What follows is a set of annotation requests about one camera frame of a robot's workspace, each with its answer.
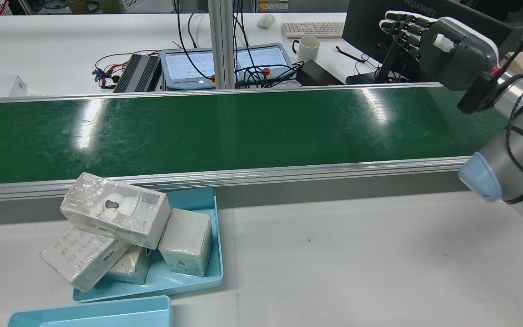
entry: plastic tray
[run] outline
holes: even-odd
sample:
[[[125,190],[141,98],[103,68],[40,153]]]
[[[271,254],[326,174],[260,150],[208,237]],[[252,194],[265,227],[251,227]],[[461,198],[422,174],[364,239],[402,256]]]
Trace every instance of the plastic tray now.
[[[172,327],[173,316],[170,299],[155,296],[17,311],[8,327]]]
[[[152,257],[151,267],[143,285],[113,281],[103,277],[89,292],[74,289],[74,302],[93,302],[114,298],[131,298],[155,295],[172,295],[218,287],[222,283],[222,248],[219,239],[217,202],[212,188],[197,188],[167,192],[171,208],[207,213],[211,216],[213,248],[205,277],[171,272],[158,250]]]

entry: computer mouse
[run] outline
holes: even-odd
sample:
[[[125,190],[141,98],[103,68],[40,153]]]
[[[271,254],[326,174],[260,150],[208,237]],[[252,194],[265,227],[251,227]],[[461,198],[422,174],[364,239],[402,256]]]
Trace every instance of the computer mouse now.
[[[263,15],[260,18],[260,20],[257,23],[257,26],[260,29],[266,30],[266,29],[269,29],[270,26],[272,26],[275,22],[276,22],[276,18],[274,17],[274,15],[272,15],[270,13],[266,13],[265,15]]]

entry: blue joint cap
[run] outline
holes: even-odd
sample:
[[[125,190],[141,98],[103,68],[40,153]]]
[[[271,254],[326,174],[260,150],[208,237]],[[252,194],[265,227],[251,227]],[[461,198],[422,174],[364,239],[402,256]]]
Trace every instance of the blue joint cap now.
[[[492,167],[481,153],[474,153],[457,172],[459,179],[487,202],[502,198],[502,187]]]

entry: conveyor belt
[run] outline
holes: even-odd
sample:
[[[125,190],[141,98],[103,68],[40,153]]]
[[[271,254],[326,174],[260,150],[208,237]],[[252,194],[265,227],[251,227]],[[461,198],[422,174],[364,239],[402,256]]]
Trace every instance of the conveyor belt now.
[[[461,114],[462,95],[428,86],[0,102],[0,184],[469,156],[506,120]]]

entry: white box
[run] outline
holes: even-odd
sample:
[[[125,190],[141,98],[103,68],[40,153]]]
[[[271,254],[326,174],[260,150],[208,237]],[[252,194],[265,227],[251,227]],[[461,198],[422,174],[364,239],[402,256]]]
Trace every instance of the white box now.
[[[156,249],[167,225],[167,195],[82,173],[60,211],[76,228]]]
[[[71,226],[39,256],[82,292],[88,292],[130,244]]]
[[[0,76],[0,98],[27,97],[27,86],[19,76]]]
[[[115,281],[144,284],[151,266],[152,253],[153,250],[149,248],[131,246],[105,276]]]
[[[174,273],[204,277],[212,248],[211,217],[173,209],[158,250]]]

